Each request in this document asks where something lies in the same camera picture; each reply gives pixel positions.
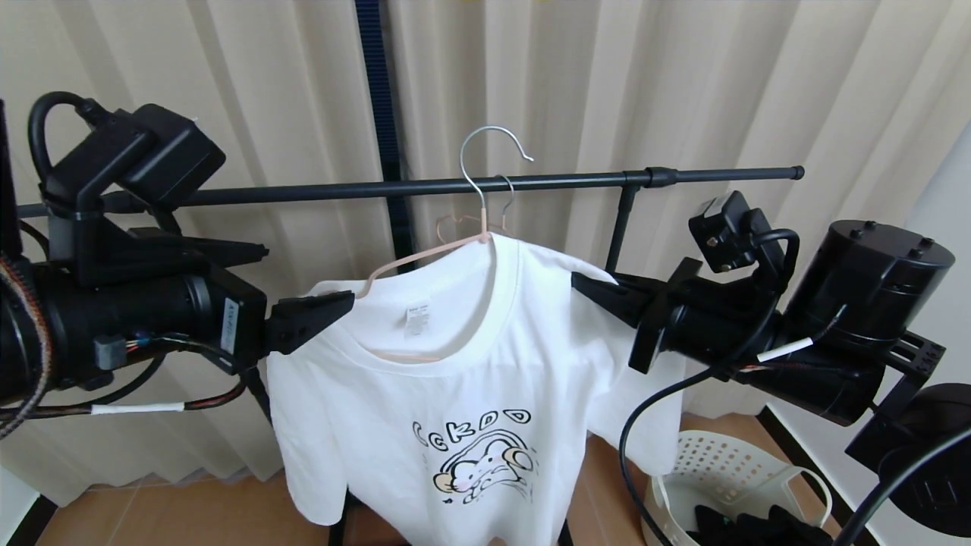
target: clothes hanger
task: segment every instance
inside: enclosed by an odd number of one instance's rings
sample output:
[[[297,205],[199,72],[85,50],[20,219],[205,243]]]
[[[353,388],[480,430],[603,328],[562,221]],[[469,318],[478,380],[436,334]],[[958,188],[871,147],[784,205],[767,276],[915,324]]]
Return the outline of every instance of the clothes hanger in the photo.
[[[506,211],[509,210],[510,205],[512,205],[513,201],[516,200],[516,189],[513,188],[513,181],[509,180],[508,176],[506,175],[497,175],[497,176],[504,179],[506,181],[506,184],[509,185],[509,202],[506,203],[506,206],[502,208],[502,223],[490,223],[489,227],[492,227],[493,229],[498,229],[500,233],[502,233],[503,235],[507,235],[508,230],[506,229]],[[445,241],[445,237],[442,236],[442,223],[444,223],[446,220],[449,220],[449,219],[451,219],[452,222],[455,222],[455,229],[458,229],[458,225],[462,223],[462,221],[464,220],[478,220],[478,218],[474,216],[469,216],[469,215],[462,215],[456,218],[454,214],[444,215],[443,217],[439,218],[438,221],[435,222],[435,234],[438,235],[438,241],[443,245],[445,244],[446,241]]]
[[[482,205],[479,211],[479,214],[480,214],[479,220],[482,225],[482,231],[480,231],[477,235],[466,237],[464,239],[459,239],[457,241],[452,241],[451,243],[447,243],[445,245],[441,245],[433,249],[428,249],[427,251],[423,251],[417,254],[413,254],[411,256],[396,259],[395,261],[387,265],[382,265],[381,267],[376,269],[374,273],[371,273],[371,275],[367,278],[367,281],[364,283],[364,287],[361,288],[361,290],[357,293],[356,299],[360,299],[366,296],[368,292],[371,291],[371,286],[374,284],[375,279],[377,279],[382,274],[388,271],[391,271],[392,269],[395,269],[406,263],[412,263],[413,261],[418,261],[424,257],[435,256],[437,254],[450,251],[451,249],[457,249],[458,247],[465,246],[469,243],[474,243],[474,242],[485,243],[491,238],[491,235],[489,235],[489,232],[488,232],[488,219],[486,217],[486,195],[483,193],[481,188],[476,186],[476,183],[473,182],[472,178],[469,176],[469,172],[465,169],[465,147],[469,144],[469,140],[471,140],[472,137],[476,136],[477,134],[483,131],[502,131],[506,133],[507,135],[509,135],[509,138],[513,139],[513,142],[516,143],[517,148],[519,148],[519,155],[521,155],[522,158],[527,161],[533,160],[532,157],[526,154],[526,150],[522,148],[522,144],[519,142],[519,138],[517,138],[517,136],[513,134],[513,131],[507,129],[506,127],[502,127],[500,125],[484,125],[472,131],[471,133],[469,133],[469,136],[465,137],[465,141],[462,142],[462,147],[458,151],[458,166],[462,170],[462,176],[465,178],[465,181],[468,182],[469,186],[471,186],[476,191],[476,193],[479,194],[479,201]]]

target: graphic print on shirt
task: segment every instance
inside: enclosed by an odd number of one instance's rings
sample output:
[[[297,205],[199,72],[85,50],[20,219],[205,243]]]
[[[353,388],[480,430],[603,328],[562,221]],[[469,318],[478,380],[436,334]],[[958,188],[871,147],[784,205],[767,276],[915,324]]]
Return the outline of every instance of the graphic print on shirt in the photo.
[[[503,410],[514,425],[526,425],[532,419],[525,410]],[[499,412],[489,411],[479,419],[478,428],[471,423],[446,423],[446,436],[452,444],[466,444],[439,468],[432,478],[438,491],[447,495],[462,495],[462,504],[479,500],[486,490],[494,486],[506,486],[517,491],[523,498],[532,500],[531,479],[535,477],[537,464],[535,451],[510,429],[491,428],[499,421]],[[443,452],[454,446],[441,434],[428,434],[427,441],[421,436],[421,425],[413,424],[413,431],[422,445]]]

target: floor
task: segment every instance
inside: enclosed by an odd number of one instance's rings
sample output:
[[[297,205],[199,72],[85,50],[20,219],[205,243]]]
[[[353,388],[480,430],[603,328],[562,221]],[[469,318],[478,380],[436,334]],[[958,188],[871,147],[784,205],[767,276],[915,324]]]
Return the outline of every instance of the floor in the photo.
[[[682,428],[705,429],[751,442],[784,459],[782,451],[750,416],[707,420],[685,415]],[[647,477],[636,471],[638,489]],[[809,485],[794,483],[809,513],[822,505]],[[592,437],[567,521],[576,546],[642,545],[633,502],[620,479],[617,451]],[[830,533],[839,531],[827,522]],[[94,487],[57,510],[39,546],[315,545],[326,544],[327,528],[308,523],[293,507],[283,474],[261,483],[252,477],[227,484],[200,479],[171,485],[150,478],[125,488]],[[394,529],[366,508],[352,511],[345,535],[350,546],[399,546]]]

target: white wall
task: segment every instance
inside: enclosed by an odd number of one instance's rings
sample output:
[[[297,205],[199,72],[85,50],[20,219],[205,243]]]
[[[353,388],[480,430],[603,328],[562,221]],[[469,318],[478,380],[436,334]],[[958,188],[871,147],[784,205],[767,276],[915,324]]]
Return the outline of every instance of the white wall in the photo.
[[[971,383],[971,239],[967,237],[968,206],[971,204],[971,125],[964,128],[951,153],[921,195],[906,227],[932,237],[957,256],[957,264],[934,292],[910,329],[948,348],[929,384]],[[883,393],[896,383],[899,374],[885,378]],[[876,483],[876,476],[843,453],[862,423],[842,428],[781,401],[770,403],[779,419],[856,507]],[[971,538],[956,538],[926,529],[886,503],[869,526],[886,546],[971,546]]]
[[[0,466],[0,544],[6,544],[37,500],[37,492]]]

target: shirt sleeve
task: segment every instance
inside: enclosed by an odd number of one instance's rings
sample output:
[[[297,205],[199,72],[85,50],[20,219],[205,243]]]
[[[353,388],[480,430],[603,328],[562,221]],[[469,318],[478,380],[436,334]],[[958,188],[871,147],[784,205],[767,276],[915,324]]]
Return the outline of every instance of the shirt sleeve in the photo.
[[[609,274],[592,266],[582,272],[595,280],[614,281]],[[593,399],[587,414],[587,428],[617,448],[623,424],[634,409],[655,392],[684,379],[686,358],[677,353],[661,353],[647,374],[629,367],[634,328],[582,295],[574,297],[580,299],[573,304],[575,312],[584,315],[581,322],[588,328],[587,332],[576,333],[596,337],[602,343],[598,357],[602,361],[595,363],[601,368],[598,375],[602,379],[595,387],[600,395]],[[676,392],[638,418],[627,439],[627,457],[641,470],[659,476],[674,469],[681,412],[682,393]]]
[[[284,459],[286,486],[297,509],[322,526],[344,512],[348,482],[327,419],[315,367],[280,354],[267,359],[273,430]]]

